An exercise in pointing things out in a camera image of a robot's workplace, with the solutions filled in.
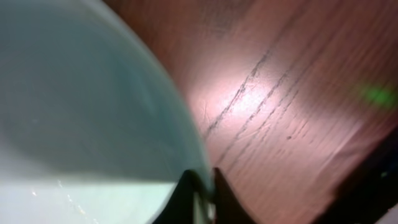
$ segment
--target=wood grain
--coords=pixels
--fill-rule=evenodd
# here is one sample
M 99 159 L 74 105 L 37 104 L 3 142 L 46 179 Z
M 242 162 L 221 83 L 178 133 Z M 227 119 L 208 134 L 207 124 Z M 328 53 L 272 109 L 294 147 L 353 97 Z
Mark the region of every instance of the wood grain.
M 310 223 L 398 123 L 398 1 L 107 0 L 260 223 Z

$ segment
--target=white bowl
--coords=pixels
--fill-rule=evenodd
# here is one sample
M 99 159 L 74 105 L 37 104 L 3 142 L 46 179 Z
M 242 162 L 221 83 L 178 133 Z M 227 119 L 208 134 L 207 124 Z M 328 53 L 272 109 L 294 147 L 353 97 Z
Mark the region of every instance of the white bowl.
M 100 1 L 0 2 L 0 223 L 147 223 L 210 169 L 172 82 Z

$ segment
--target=wooden surface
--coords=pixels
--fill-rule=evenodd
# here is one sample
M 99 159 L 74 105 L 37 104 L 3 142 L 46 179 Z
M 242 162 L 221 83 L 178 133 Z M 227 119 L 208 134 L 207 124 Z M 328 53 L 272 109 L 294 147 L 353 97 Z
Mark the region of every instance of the wooden surface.
M 398 123 L 396 0 L 107 0 L 259 223 L 310 223 Z M 391 91 L 389 105 L 364 89 Z

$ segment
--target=black object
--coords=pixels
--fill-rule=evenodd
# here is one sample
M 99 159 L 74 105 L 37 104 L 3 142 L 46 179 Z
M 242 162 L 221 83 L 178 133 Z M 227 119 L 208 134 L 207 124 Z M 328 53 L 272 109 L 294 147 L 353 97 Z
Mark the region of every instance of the black object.
M 398 203 L 398 129 L 347 178 L 338 197 L 313 224 L 374 224 Z
M 245 212 L 219 168 L 214 169 L 215 194 L 206 192 L 199 176 L 186 170 L 181 176 L 168 204 L 153 224 L 192 224 L 194 194 L 201 198 L 203 207 L 213 203 L 216 208 L 215 224 L 255 224 Z

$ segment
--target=green light spot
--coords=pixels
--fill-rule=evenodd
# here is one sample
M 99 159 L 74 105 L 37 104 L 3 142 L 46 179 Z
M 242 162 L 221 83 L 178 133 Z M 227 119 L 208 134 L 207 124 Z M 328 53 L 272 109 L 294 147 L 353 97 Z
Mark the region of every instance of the green light spot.
M 385 178 L 385 177 L 387 177 L 387 175 L 388 175 L 387 172 L 383 172 L 383 173 L 381 173 L 380 177 L 381 177 L 381 178 Z
M 361 94 L 364 99 L 376 106 L 394 108 L 397 106 L 397 95 L 385 88 L 375 86 L 363 86 Z

